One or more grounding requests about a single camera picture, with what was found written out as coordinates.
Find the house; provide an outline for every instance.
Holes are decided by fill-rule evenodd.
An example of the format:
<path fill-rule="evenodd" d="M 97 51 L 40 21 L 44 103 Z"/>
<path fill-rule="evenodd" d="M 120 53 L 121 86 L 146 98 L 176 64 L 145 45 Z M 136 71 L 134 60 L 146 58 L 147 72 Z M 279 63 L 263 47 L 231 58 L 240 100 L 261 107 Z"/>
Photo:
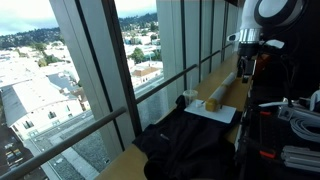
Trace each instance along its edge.
<path fill-rule="evenodd" d="M 22 141 L 82 112 L 78 99 L 60 94 L 48 78 L 15 84 L 1 96 L 7 126 Z"/>
<path fill-rule="evenodd" d="M 71 94 L 78 98 L 83 111 L 91 109 L 87 96 L 82 87 L 72 91 Z"/>
<path fill-rule="evenodd" d="M 147 82 L 148 80 L 161 74 L 161 69 L 154 67 L 136 67 L 136 70 L 132 73 L 132 77 L 139 79 L 140 84 Z"/>

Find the wall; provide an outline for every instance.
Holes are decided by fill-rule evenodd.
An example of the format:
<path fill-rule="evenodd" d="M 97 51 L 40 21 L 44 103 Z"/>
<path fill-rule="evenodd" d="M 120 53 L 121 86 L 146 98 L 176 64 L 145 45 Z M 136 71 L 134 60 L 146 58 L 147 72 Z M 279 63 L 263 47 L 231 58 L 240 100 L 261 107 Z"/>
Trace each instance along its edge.
<path fill-rule="evenodd" d="M 55 118 L 49 119 L 48 114 L 50 111 L 56 114 Z M 13 125 L 18 129 L 19 132 L 16 132 L 16 134 L 21 138 L 21 140 L 26 140 L 30 138 L 30 132 L 37 131 L 40 133 L 46 131 L 53 127 L 53 122 L 59 121 L 60 123 L 63 123 L 70 118 L 70 114 L 75 116 L 81 112 L 82 108 L 77 99 L 68 100 L 39 108 L 33 112 L 29 112 L 16 121 Z M 25 121 L 31 121 L 34 126 L 26 129 L 23 125 L 23 122 Z"/>

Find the city view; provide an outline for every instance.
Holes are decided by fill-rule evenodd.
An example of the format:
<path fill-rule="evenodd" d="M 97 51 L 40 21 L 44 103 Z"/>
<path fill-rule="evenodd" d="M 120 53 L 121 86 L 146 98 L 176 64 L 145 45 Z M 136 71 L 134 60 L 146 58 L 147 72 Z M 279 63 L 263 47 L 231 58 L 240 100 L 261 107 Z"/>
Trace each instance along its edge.
<path fill-rule="evenodd" d="M 28 26 L 22 28 L 22 23 L 13 28 L 9 17 L 0 20 L 0 176 L 95 120 L 86 87 L 74 65 L 76 60 L 57 23 L 41 18 L 43 22 L 37 23 L 39 19 L 35 19 L 41 14 L 27 19 L 18 16 L 19 8 L 25 5 L 32 9 L 33 2 L 43 6 L 44 17 L 51 17 L 52 13 L 46 14 L 48 9 L 52 12 L 50 3 L 28 1 L 30 4 L 17 5 L 14 0 L 3 8 L 5 13 L 16 13 L 14 21 L 29 23 Z M 155 1 L 149 2 L 148 7 L 137 5 L 130 10 L 123 5 L 126 3 L 133 6 L 116 0 L 131 82 L 139 97 L 164 80 L 161 34 Z M 143 129 L 167 111 L 162 98 L 166 93 L 165 89 L 160 90 L 138 105 Z M 155 99 L 162 99 L 159 106 L 148 108 L 146 101 Z M 93 179 L 109 163 L 101 135 L 96 131 L 24 179 Z"/>

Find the metal frame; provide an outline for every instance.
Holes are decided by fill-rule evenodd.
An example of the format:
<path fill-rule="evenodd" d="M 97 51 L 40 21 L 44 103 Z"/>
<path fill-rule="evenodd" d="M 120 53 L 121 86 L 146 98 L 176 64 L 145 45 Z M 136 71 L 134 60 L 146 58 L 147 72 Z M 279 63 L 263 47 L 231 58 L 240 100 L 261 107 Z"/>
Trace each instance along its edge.
<path fill-rule="evenodd" d="M 225 2 L 224 6 L 224 21 L 223 21 L 223 34 L 222 34 L 222 45 L 221 47 L 225 47 L 226 45 L 226 38 L 227 38 L 227 27 L 228 27 L 228 15 L 229 15 L 229 3 Z M 221 51 L 221 62 L 224 61 L 224 52 L 225 50 L 222 49 Z"/>
<path fill-rule="evenodd" d="M 182 63 L 183 69 L 187 68 L 187 58 L 186 58 L 186 23 L 185 23 L 185 12 L 184 12 L 184 0 L 181 0 L 181 36 L 182 36 Z M 183 88 L 187 88 L 187 76 L 183 76 Z"/>
<path fill-rule="evenodd" d="M 202 0 L 199 0 L 199 77 L 198 77 L 198 82 L 201 82 L 201 72 L 202 68 L 200 66 L 201 64 L 201 51 L 202 51 Z"/>
<path fill-rule="evenodd" d="M 105 18 L 110 31 L 110 37 L 112 41 L 112 46 L 114 47 L 116 62 L 120 73 L 121 82 L 123 84 L 124 95 L 127 101 L 129 114 L 131 117 L 131 123 L 133 126 L 133 131 L 135 136 L 142 133 L 142 127 L 138 112 L 137 104 L 135 103 L 135 95 L 133 86 L 131 83 L 131 77 L 128 70 L 126 53 L 124 50 L 121 28 L 118 20 L 117 9 L 114 0 L 101 0 L 103 10 L 105 13 Z"/>
<path fill-rule="evenodd" d="M 227 46 L 223 47 L 221 50 L 218 50 L 214 53 L 212 53 L 211 55 L 209 55 L 208 57 L 200 60 L 200 64 L 199 66 L 201 66 L 202 63 L 206 62 L 207 60 L 209 60 L 211 57 L 217 55 L 218 53 L 220 53 L 223 49 L 231 46 L 232 43 L 228 44 Z M 173 81 L 175 81 L 176 79 L 180 78 L 181 76 L 185 76 L 189 71 L 191 71 L 192 69 L 198 67 L 197 64 L 193 64 L 192 66 L 190 66 L 189 68 L 181 71 L 180 73 L 178 73 L 177 75 L 173 76 L 172 78 L 168 79 L 167 81 L 163 82 L 162 84 L 160 84 L 159 86 L 153 88 L 152 90 L 146 92 L 145 94 L 143 94 L 142 96 L 140 96 L 139 98 L 136 99 L 136 103 L 139 104 L 140 102 L 142 102 L 143 100 L 147 99 L 148 97 L 150 97 L 151 95 L 153 95 L 154 93 L 158 92 L 159 90 L 161 90 L 162 88 L 166 87 L 167 85 L 169 85 L 170 83 L 172 83 Z"/>
<path fill-rule="evenodd" d="M 215 7 L 215 1 L 212 1 L 212 11 L 211 11 L 211 17 L 212 17 L 212 23 L 211 23 L 211 36 L 210 36 L 210 54 L 212 54 L 212 48 L 213 48 L 213 26 L 214 26 L 214 7 Z M 209 73 L 212 72 L 212 56 L 210 56 L 210 61 L 209 61 Z"/>
<path fill-rule="evenodd" d="M 69 137 L 68 139 L 62 141 L 61 143 L 53 146 L 52 148 L 48 149 L 47 151 L 39 154 L 38 156 L 28 160 L 27 162 L 24 162 L 20 166 L 18 166 L 13 171 L 10 171 L 3 176 L 0 177 L 0 179 L 19 179 L 22 178 L 24 175 L 28 174 L 32 170 L 38 168 L 42 164 L 46 163 L 50 159 L 54 158 L 59 153 L 63 152 L 64 150 L 68 149 L 72 145 L 76 144 L 83 138 L 87 137 L 94 131 L 97 131 L 102 126 L 108 124 L 109 122 L 113 121 L 115 118 L 120 116 L 121 114 L 125 113 L 126 109 L 124 107 L 121 107 L 112 113 L 110 113 L 108 116 L 95 121 L 90 126 L 84 128 L 82 131 L 74 134 L 73 136 Z"/>
<path fill-rule="evenodd" d="M 153 95 L 154 93 L 158 92 L 159 90 L 161 90 L 162 88 L 166 87 L 167 85 L 169 85 L 170 83 L 172 83 L 173 81 L 175 81 L 176 79 L 178 79 L 181 76 L 185 76 L 187 74 L 187 72 L 191 71 L 192 69 L 196 68 L 197 65 L 194 64 L 192 66 L 190 66 L 189 68 L 183 70 L 182 72 L 178 73 L 177 75 L 173 76 L 172 78 L 166 80 L 165 82 L 163 82 L 162 84 L 160 84 L 159 86 L 155 87 L 154 89 L 148 91 L 147 93 L 145 93 L 144 95 L 140 96 L 139 98 L 136 99 L 136 103 L 139 104 L 140 102 L 142 102 L 143 100 L 147 99 L 148 97 L 150 97 L 151 95 Z"/>
<path fill-rule="evenodd" d="M 76 4 L 77 10 L 79 12 L 79 17 L 80 17 L 81 23 L 83 25 L 84 33 L 85 33 L 85 35 L 87 37 L 87 40 L 88 40 L 88 45 L 89 45 L 89 48 L 90 48 L 90 52 L 92 54 L 92 59 L 93 59 L 94 65 L 96 67 L 97 74 L 99 76 L 99 79 L 103 79 L 102 72 L 101 72 L 101 67 L 99 65 L 98 58 L 97 58 L 96 52 L 95 52 L 94 47 L 93 47 L 93 43 L 92 43 L 92 40 L 91 40 L 91 36 L 90 36 L 89 30 L 88 30 L 88 26 L 87 26 L 86 20 L 84 18 L 84 14 L 83 14 L 83 11 L 82 11 L 82 7 L 81 7 L 81 4 L 80 4 L 80 1 L 76 0 L 75 4 Z M 106 101 L 107 101 L 107 104 L 108 104 L 108 108 L 109 108 L 110 111 L 113 111 L 112 104 L 111 104 L 111 101 L 110 101 L 110 98 L 109 98 L 109 94 L 108 94 L 108 91 L 107 91 L 107 88 L 106 88 L 106 84 L 105 84 L 104 81 L 101 81 L 101 86 L 102 86 L 103 92 L 104 92 L 104 94 L 106 96 Z M 122 137 L 121 137 L 121 134 L 120 134 L 120 130 L 119 130 L 119 126 L 118 126 L 116 120 L 113 121 L 113 125 L 115 127 L 115 130 L 116 130 L 116 133 L 117 133 L 120 145 L 121 145 L 121 149 L 124 151 L 125 148 L 124 148 L 123 140 L 122 140 Z"/>

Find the parking lot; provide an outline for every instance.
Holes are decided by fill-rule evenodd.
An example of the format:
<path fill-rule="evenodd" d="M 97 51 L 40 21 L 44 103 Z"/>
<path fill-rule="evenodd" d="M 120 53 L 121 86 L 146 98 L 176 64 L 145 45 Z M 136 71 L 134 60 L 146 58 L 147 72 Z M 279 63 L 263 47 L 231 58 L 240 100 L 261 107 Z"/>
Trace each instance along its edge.
<path fill-rule="evenodd" d="M 7 149 L 5 148 L 6 145 L 11 144 L 12 147 Z M 19 156 L 19 159 L 22 158 L 19 162 L 15 162 L 15 159 L 13 156 Z M 13 158 L 13 163 L 9 162 L 10 166 L 7 162 L 7 156 L 10 156 Z M 18 137 L 15 136 L 14 132 L 7 127 L 6 121 L 5 121 L 5 115 L 2 112 L 2 109 L 0 109 L 0 176 L 5 174 L 6 172 L 10 171 L 11 169 L 14 169 L 14 167 L 17 167 L 20 163 L 23 163 L 33 157 L 32 153 L 29 149 L 26 149 L 23 144 L 19 141 Z M 46 179 L 47 176 L 44 173 L 44 171 L 41 168 L 35 169 L 28 175 L 26 175 L 22 179 Z"/>

